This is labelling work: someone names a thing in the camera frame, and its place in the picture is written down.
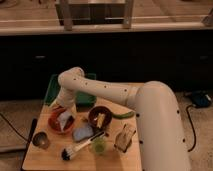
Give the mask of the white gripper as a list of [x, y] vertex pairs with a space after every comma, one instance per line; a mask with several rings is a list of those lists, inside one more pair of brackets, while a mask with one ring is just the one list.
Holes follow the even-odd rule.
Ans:
[[70, 108], [75, 104], [76, 92], [74, 90], [67, 90], [61, 88], [54, 102], [56, 105]]

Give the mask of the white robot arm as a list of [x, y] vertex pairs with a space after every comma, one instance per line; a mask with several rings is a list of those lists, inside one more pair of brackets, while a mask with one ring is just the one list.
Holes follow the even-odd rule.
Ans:
[[55, 102], [74, 104], [75, 93], [85, 92], [136, 112], [141, 171], [191, 171], [180, 109], [171, 88], [159, 81], [139, 86], [91, 80], [73, 67], [59, 74]]

